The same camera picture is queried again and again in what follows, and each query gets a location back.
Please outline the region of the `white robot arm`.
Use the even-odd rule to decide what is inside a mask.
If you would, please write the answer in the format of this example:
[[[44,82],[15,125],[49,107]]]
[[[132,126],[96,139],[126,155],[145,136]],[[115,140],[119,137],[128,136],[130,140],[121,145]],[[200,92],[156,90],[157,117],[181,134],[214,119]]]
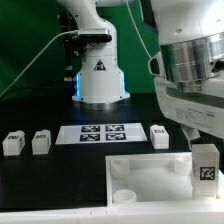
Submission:
[[[78,26],[84,42],[75,101],[113,104],[129,96],[118,67],[117,32],[99,7],[133,0],[57,0]],[[159,52],[154,85],[163,115],[197,138],[224,139],[224,0],[143,0],[143,21],[156,29]]]

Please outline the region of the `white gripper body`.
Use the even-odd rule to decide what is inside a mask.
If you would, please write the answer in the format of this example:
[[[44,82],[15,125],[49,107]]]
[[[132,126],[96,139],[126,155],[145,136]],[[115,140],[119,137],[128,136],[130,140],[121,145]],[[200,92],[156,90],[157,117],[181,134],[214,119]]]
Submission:
[[[224,77],[202,82],[202,91],[183,93],[174,83],[154,79],[163,115],[180,124],[224,139]]]

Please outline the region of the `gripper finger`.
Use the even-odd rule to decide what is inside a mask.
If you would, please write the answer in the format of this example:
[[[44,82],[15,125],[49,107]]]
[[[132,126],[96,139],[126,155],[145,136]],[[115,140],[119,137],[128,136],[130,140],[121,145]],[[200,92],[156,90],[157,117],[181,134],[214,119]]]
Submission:
[[[200,133],[197,129],[182,125],[181,126],[182,132],[187,139],[189,149],[192,149],[192,146],[196,143],[199,143],[201,140]]]

